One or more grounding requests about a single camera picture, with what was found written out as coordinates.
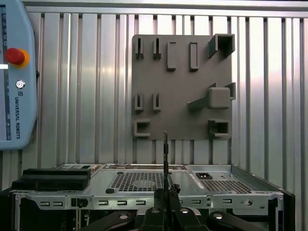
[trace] fan grille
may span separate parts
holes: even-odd
[[[168,175],[169,185],[173,180]],[[118,174],[111,188],[119,192],[150,192],[164,187],[164,174],[161,172],[127,172]]]
[[[201,183],[210,192],[234,191],[237,194],[251,193],[247,186],[236,180],[201,180]]]

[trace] round button on pendant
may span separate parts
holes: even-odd
[[[11,64],[21,65],[26,60],[25,54],[17,48],[9,48],[5,52],[5,59]]]
[[[18,89],[24,88],[25,85],[26,85],[26,83],[25,83],[23,80],[19,80],[19,81],[16,82],[16,87],[17,87]]]

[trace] gray pegboard panel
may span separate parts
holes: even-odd
[[[135,35],[132,51],[135,138],[230,138],[234,35]]]

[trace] red emergency stop button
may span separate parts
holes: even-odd
[[[21,65],[25,62],[25,54],[17,48],[9,48],[5,53],[5,59],[8,63]]]

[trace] metal wall panel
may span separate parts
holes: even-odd
[[[41,73],[38,122],[28,147],[0,154],[2,189],[30,167],[162,163],[161,141],[131,138],[131,38],[233,33],[232,139],[169,141],[169,161],[233,163],[262,176],[296,194],[296,231],[307,229],[308,3],[24,2]]]

